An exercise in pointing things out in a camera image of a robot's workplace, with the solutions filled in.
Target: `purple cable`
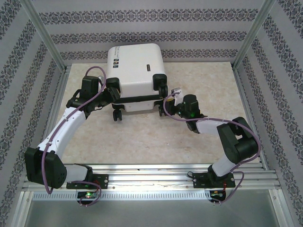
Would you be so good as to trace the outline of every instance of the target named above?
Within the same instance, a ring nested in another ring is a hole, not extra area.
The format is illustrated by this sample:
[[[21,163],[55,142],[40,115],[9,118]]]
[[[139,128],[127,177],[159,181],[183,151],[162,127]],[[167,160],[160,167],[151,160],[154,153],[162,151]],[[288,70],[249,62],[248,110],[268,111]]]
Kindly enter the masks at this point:
[[[52,194],[53,192],[53,188],[51,188],[51,190],[49,190],[48,188],[48,184],[47,184],[47,179],[46,179],[46,173],[45,173],[45,156],[46,156],[46,153],[47,153],[47,150],[48,148],[50,147],[50,145],[52,144],[52,141],[55,137],[55,135],[57,134],[57,132],[60,130],[60,128],[63,126],[63,124],[68,121],[68,119],[73,116],[74,113],[76,113],[79,109],[81,109],[83,106],[85,106],[86,104],[90,103],[91,101],[93,101],[95,98],[97,98],[101,92],[103,91],[103,89],[105,88],[105,81],[106,81],[106,73],[105,71],[100,67],[100,66],[93,66],[93,67],[90,67],[86,73],[85,73],[85,76],[87,76],[88,72],[91,71],[92,69],[100,69],[102,72],[103,72],[103,75],[104,75],[104,84],[102,85],[101,87],[101,90],[94,96],[92,97],[90,100],[88,100],[87,102],[83,103],[82,105],[80,105],[79,107],[77,107],[76,109],[74,109],[65,119],[63,119],[63,121],[60,122],[60,124],[58,125],[58,127],[55,129],[55,131],[53,132],[53,134],[51,135],[48,143],[46,144],[46,147],[43,151],[43,155],[42,155],[42,161],[41,161],[41,169],[42,169],[42,178],[43,178],[43,183],[44,183],[44,186],[45,186],[45,190],[48,194]]]
[[[253,133],[252,130],[250,130],[249,128],[245,127],[245,126],[242,125],[242,124],[239,124],[239,123],[237,123],[237,122],[233,122],[233,121],[230,121],[230,120],[220,119],[220,118],[210,118],[210,117],[206,117],[206,118],[194,118],[194,119],[179,119],[179,118],[176,118],[176,117],[173,117],[172,115],[170,115],[170,114],[167,112],[167,110],[166,110],[165,104],[166,104],[166,102],[167,102],[167,100],[168,100],[169,97],[172,97],[172,96],[177,95],[177,94],[179,94],[179,93],[178,93],[178,92],[177,92],[177,93],[171,93],[171,94],[168,95],[168,96],[164,99],[164,101],[163,101],[163,109],[164,109],[164,112],[165,112],[166,115],[169,116],[170,118],[172,118],[172,119],[174,119],[174,120],[176,120],[176,121],[179,121],[179,122],[190,122],[190,121],[216,121],[216,122],[227,122],[227,123],[232,123],[232,124],[235,124],[235,125],[237,125],[237,126],[243,128],[244,130],[248,131],[248,132],[252,135],[252,137],[255,139],[255,141],[256,141],[256,143],[257,143],[257,145],[258,145],[258,151],[257,151],[256,155],[255,155],[254,157],[248,159],[248,160],[244,160],[244,161],[238,163],[234,168],[231,169],[231,172],[232,172],[234,169],[238,168],[240,165],[242,165],[242,164],[244,164],[244,163],[247,163],[247,162],[250,162],[250,161],[256,159],[256,158],[260,155],[260,152],[261,152],[261,144],[260,144],[260,141],[259,141],[258,137]]]
[[[254,134],[254,132],[252,130],[250,130],[249,128],[247,128],[246,126],[242,125],[242,124],[239,124],[237,122],[233,122],[233,121],[230,121],[230,120],[224,120],[224,119],[219,119],[219,118],[209,118],[209,117],[206,117],[206,118],[194,118],[194,119],[179,119],[179,118],[176,118],[176,117],[173,117],[172,115],[170,115],[167,110],[166,110],[166,102],[168,100],[169,97],[172,97],[174,95],[177,95],[179,94],[179,92],[176,92],[176,93],[171,93],[170,95],[168,95],[164,101],[163,101],[163,109],[164,109],[164,112],[166,113],[167,116],[169,116],[170,118],[176,120],[176,121],[179,121],[179,122],[190,122],[190,121],[216,121],[216,122],[227,122],[227,123],[232,123],[232,124],[235,124],[241,128],[243,128],[244,130],[248,131],[252,137],[255,139],[257,145],[258,145],[258,151],[256,153],[256,155],[248,160],[244,160],[240,163],[238,163],[234,168],[231,169],[231,172],[238,168],[240,165],[244,164],[244,163],[247,163],[247,162],[250,162],[254,159],[256,159],[259,155],[260,155],[260,152],[261,152],[261,144],[260,144],[260,141],[258,139],[258,137]],[[239,188],[240,184],[242,183],[243,179],[244,179],[244,173],[242,171],[237,171],[237,172],[234,172],[234,173],[242,173],[242,178],[240,180],[240,182],[238,183],[238,185],[235,187],[235,189],[231,192],[231,194],[229,194],[229,196],[224,200],[224,201],[219,201],[219,200],[216,200],[216,199],[213,199],[215,201],[218,201],[218,202],[214,202],[214,204],[222,204],[222,203],[225,203],[226,201],[228,201],[234,194],[235,192],[237,191],[237,189]]]
[[[89,207],[91,205],[94,205],[100,199],[100,197],[101,197],[101,186],[99,184],[96,184],[96,183],[93,183],[93,182],[87,182],[87,181],[73,181],[73,183],[91,184],[91,185],[94,185],[94,186],[98,187],[99,190],[100,190],[98,197],[93,202],[91,202],[89,204],[84,205],[83,203],[81,203],[83,198],[80,198],[80,201],[79,201],[80,206],[84,205],[85,207]]]

